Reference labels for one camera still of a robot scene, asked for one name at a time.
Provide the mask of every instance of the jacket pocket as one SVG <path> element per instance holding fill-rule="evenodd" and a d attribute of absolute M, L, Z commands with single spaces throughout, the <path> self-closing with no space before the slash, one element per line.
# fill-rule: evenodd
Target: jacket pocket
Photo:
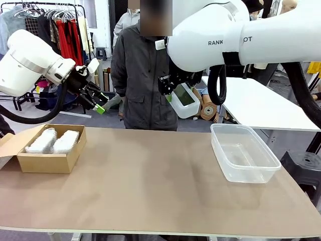
<path fill-rule="evenodd" d="M 148 126 L 144 96 L 126 97 L 124 121 L 126 127 L 133 129 L 145 129 Z"/>
<path fill-rule="evenodd" d="M 167 125 L 177 122 L 176 113 L 165 96 L 160 98 L 160 118 L 165 120 Z"/>

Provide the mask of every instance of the box flap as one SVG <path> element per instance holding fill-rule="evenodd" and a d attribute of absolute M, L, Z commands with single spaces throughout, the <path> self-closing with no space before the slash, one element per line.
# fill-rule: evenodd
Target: box flap
<path fill-rule="evenodd" d="M 44 126 L 45 125 L 40 125 L 16 135 L 5 135 L 5 139 L 2 138 L 0 142 L 0 157 L 17 155 Z"/>

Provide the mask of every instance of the open cardboard box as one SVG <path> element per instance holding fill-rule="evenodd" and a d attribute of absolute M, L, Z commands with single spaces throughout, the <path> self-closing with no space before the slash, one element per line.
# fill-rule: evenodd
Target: open cardboard box
<path fill-rule="evenodd" d="M 193 88 L 192 92 L 194 93 L 194 95 L 196 95 L 197 99 L 199 99 L 199 101 L 200 101 L 199 112 L 197 112 L 197 114 L 195 115 L 195 116 L 200 116 L 201 115 L 202 106 L 203 106 L 203 98 L 202 98 L 201 94 L 199 93 L 199 91 L 196 88 Z"/>
<path fill-rule="evenodd" d="M 68 154 L 29 154 L 25 147 L 35 141 L 47 128 L 55 128 L 57 137 L 67 130 L 79 132 L 77 144 Z M 8 134 L 0 143 L 0 157 L 17 156 L 23 172 L 32 173 L 71 173 L 86 143 L 84 126 L 75 125 L 41 125 L 28 129 L 17 135 Z"/>

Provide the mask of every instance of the red garment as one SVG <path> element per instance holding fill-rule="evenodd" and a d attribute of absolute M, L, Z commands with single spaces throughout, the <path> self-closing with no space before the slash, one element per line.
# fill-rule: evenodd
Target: red garment
<path fill-rule="evenodd" d="M 56 24 L 58 26 L 58 32 L 59 32 L 61 56 L 65 59 L 73 59 L 71 49 L 70 49 L 70 46 L 68 46 L 67 38 L 65 35 L 65 24 L 62 23 L 61 20 L 57 20 Z"/>
<path fill-rule="evenodd" d="M 76 65 L 82 66 L 84 63 L 76 23 L 63 23 L 61 20 L 57 20 L 56 23 L 59 31 L 61 56 L 73 59 Z"/>
<path fill-rule="evenodd" d="M 76 50 L 75 53 L 76 53 L 78 65 L 84 65 L 76 23 L 69 22 L 69 25 L 71 25 L 71 29 L 72 29 L 71 33 L 73 33 L 74 38 L 76 39 L 76 46 L 74 46 L 74 49 Z"/>

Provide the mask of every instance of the white table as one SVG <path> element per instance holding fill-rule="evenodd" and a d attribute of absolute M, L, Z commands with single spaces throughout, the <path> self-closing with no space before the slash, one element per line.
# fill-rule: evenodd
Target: white table
<path fill-rule="evenodd" d="M 207 84 L 208 77 L 203 76 L 202 80 Z M 226 78 L 226 82 L 226 100 L 220 110 L 219 123 L 227 110 L 239 124 L 272 130 L 269 146 L 275 141 L 275 130 L 321 132 L 302 108 L 256 80 Z"/>

